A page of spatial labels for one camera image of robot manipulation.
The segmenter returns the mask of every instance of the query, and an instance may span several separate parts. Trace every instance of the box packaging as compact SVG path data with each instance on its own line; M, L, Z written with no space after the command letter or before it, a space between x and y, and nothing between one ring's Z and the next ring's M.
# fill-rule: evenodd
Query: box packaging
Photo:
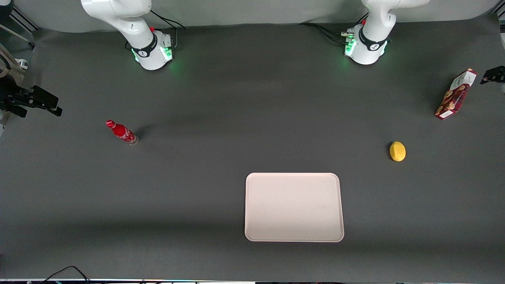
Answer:
M443 120L458 112L476 77L477 72L470 68L458 75L452 81L449 90L445 93L440 107L435 112L435 116Z

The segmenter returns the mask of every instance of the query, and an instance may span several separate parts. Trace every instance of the bottle label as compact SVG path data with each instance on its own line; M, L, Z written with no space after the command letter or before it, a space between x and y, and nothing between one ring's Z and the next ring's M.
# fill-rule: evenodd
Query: bottle label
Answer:
M135 141L135 134L125 127L125 133L122 136L117 136L121 140L127 143L133 143Z

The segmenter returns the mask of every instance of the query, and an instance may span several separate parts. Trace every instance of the green led light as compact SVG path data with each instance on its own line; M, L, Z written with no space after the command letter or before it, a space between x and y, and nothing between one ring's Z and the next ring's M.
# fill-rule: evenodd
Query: green led light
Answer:
M163 56L167 61L172 60L172 53L170 52L170 48L162 48L160 46L160 49L163 51Z
M135 56L135 61L138 62L138 57L137 57L137 54L135 54L135 51L133 51L133 49L131 49L131 52L133 53L133 56Z
M387 45L387 41L384 43L384 47L382 48L382 51L380 52L380 56L382 56L384 54L384 51L386 50L386 45Z
M353 39L351 42L348 43L348 47L345 48L345 54L348 56L351 56L352 52L354 51L354 47L356 45L356 40Z

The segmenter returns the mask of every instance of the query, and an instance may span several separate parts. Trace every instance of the cable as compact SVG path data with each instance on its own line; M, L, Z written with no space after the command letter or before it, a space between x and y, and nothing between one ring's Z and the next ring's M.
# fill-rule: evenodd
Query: cable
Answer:
M317 29L322 29L322 30L324 30L324 31L326 31L328 33L340 35L339 32L332 31L332 30L327 29L327 28L325 28L325 27L323 27L321 25L318 25L318 24L314 24L314 23L301 23L300 25L303 25L303 26L313 26L313 27L316 27Z
M79 270L79 268L73 266L73 265L70 265L70 266L67 266L65 268L63 268L62 270L58 271L58 272L55 272L53 274L51 274L48 278L46 278L44 281L42 281L40 284L44 284L45 282L47 282L49 279L51 279L53 276L55 276L56 274L68 269L68 268L74 268L75 270L77 270L77 272L84 278L84 280L86 281L86 284L89 284L89 278L86 277L86 275L84 275L84 273L82 273L81 270Z
M179 29L175 29L175 45L174 45L174 48L177 47L177 42L178 42L178 40L177 40L177 34L178 34L178 32L179 32Z
M331 40L332 42L334 43L338 43L338 44L342 44L342 41L338 41L336 39L334 39L333 37L331 37L329 34L327 34L326 32L330 33L331 34L340 34L340 33L336 33L334 31L331 31L331 30L328 30L327 28L325 27L322 27L320 25L317 25L317 24L313 24L313 23L301 23L299 25L302 25L302 26L312 26L312 27L315 27L318 31L320 31L325 37L327 37L329 40Z
M6 26L4 26L4 25L0 24L0 28L1 28L1 29L3 29L4 31L6 31L6 32L10 33L10 34L11 34L11 35L13 35L13 36L17 36L18 38L20 38L20 39L22 39L22 40L26 41L27 43L30 43L30 41L29 41L29 40L27 40L26 38L22 37L20 34L16 33L15 31L13 31L13 30L9 29L8 27L6 27Z
M368 18L368 14L369 14L369 12L364 14L356 23L361 24L361 22L363 22L366 18Z
M176 26L174 26L174 25L172 25L172 23L170 23L168 20L165 20L164 18L162 18L162 17L160 17L160 16L158 16L158 17L159 17L162 21L164 21L165 23L167 23L167 24L171 25L174 29L177 29L177 27L176 27Z
M176 21L174 21L174 20L170 20L170 19L167 19L167 18L165 18L165 17L162 17L162 16L160 16L160 15L156 14L153 10L151 10L151 13L155 14L158 18L160 18L160 19L164 20L165 22L166 22L166 21L170 21L170 22L173 22L173 23L178 24L179 26L181 26L181 28L186 29L186 27L185 27L185 26L183 26L183 25L181 25L179 22L176 22Z
M7 59L5 59L5 57L3 57L2 55L0 55L0 60L2 60L4 62L6 69L9 69L9 70L11 69L11 65L9 64L9 62L7 61Z
M14 56L12 56L12 54L9 53L7 48L5 48L5 46L3 46L1 43L0 43L0 54L4 56L8 61L14 63L14 65L11 65L11 69L23 75L26 73L25 69L19 67Z

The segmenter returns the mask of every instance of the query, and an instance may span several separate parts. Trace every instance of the bottle cap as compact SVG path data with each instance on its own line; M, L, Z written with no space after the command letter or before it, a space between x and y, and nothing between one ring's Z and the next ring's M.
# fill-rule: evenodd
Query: bottle cap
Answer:
M107 122L105 123L105 125L108 127L108 128L114 128L116 127L116 123L112 120L107 120Z

